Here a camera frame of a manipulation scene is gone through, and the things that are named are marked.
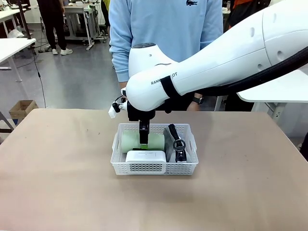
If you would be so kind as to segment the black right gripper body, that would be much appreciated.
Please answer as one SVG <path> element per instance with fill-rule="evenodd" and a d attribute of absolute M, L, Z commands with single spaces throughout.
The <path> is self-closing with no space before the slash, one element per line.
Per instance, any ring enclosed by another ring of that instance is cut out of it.
<path fill-rule="evenodd" d="M 127 113 L 129 121 L 150 121 L 155 117 L 155 109 L 151 111 L 140 111 L 127 102 Z"/>

